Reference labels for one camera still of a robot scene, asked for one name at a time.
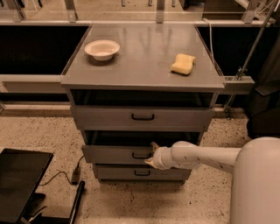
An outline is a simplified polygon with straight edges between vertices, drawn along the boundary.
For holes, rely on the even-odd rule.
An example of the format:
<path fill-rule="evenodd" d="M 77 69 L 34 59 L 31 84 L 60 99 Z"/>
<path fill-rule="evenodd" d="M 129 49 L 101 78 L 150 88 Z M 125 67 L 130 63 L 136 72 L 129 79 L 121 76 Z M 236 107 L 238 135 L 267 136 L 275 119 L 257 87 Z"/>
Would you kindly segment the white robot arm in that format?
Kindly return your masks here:
<path fill-rule="evenodd" d="M 241 148 L 201 147 L 179 141 L 153 145 L 145 163 L 160 170 L 200 165 L 232 174 L 230 224 L 280 224 L 280 139 L 260 137 Z"/>

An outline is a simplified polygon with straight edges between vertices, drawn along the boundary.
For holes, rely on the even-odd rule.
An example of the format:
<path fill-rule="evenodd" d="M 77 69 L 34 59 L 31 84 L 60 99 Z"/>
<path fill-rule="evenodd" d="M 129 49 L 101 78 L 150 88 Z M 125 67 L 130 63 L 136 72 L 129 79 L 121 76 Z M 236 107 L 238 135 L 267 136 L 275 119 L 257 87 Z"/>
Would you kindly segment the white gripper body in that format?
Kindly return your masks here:
<path fill-rule="evenodd" d="M 174 166 L 174 160 L 172 159 L 172 149 L 168 147 L 159 147 L 154 152 L 152 161 L 156 169 L 171 169 Z"/>

